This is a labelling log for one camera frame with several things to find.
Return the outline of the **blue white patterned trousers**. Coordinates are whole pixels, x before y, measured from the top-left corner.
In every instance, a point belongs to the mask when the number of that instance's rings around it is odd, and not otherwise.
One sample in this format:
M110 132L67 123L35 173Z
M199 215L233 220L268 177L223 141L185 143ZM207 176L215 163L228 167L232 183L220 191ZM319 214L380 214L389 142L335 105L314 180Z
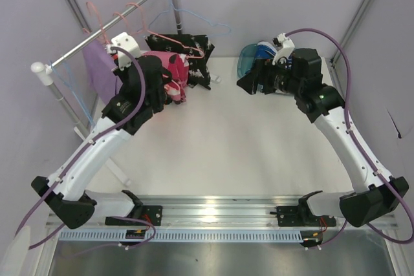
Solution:
M256 65L259 62L267 61L273 59L276 55L276 48L274 45L268 41L260 41L255 44L253 65Z

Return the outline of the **light blue wire hanger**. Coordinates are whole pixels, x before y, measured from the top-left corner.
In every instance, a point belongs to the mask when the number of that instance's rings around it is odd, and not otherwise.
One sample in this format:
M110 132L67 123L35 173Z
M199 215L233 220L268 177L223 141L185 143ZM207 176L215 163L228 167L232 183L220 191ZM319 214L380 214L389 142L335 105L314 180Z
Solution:
M94 127L95 122L93 120L93 116L91 114L91 111L87 108L87 105L85 104L83 100L82 93L80 92L80 89L74 77L73 71L71 70L69 64L66 61L63 62L63 66L65 68L67 79L65 79L52 65L52 62L49 61L49 67L51 68L53 73L61 80L64 86L66 86L66 88L68 88L72 92L72 95L75 97L79 106L82 108L84 115L87 117L88 124Z

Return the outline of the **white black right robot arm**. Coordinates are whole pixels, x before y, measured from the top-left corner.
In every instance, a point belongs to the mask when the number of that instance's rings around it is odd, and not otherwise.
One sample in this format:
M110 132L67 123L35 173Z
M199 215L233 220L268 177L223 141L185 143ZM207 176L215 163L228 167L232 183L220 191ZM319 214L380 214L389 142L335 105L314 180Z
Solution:
M326 137L350 178L348 193L316 191L301 198L314 216L342 217L361 227L396 209L409 189L407 180L384 167L345 117L345 101L323 82L322 60L311 48L299 48L284 63L255 59L237 80L248 94L277 92L292 95L297 108Z

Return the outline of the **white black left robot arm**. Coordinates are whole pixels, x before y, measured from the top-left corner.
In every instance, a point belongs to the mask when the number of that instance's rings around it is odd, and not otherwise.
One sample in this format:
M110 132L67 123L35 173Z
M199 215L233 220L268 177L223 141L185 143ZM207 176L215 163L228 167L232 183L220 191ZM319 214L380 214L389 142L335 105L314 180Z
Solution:
M156 56L141 56L115 71L122 81L119 93L104 107L95 128L64 165L49 177L37 176L33 190L69 229L92 218L106 224L139 218L143 204L129 190L97 193L87 186L95 174L154 114L163 111L165 84L172 75Z

